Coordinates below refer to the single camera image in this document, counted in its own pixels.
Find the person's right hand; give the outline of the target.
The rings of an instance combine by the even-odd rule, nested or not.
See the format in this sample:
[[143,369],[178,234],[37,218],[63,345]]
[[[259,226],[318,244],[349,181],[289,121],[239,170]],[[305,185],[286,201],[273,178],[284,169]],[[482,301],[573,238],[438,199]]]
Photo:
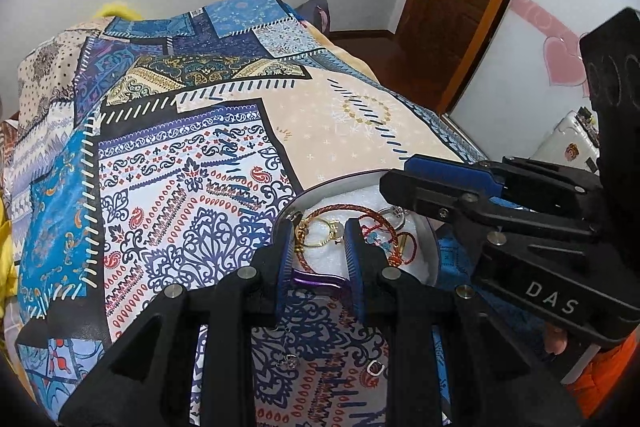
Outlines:
[[567,347],[567,332],[551,323],[544,324],[544,350],[549,355],[562,355]]

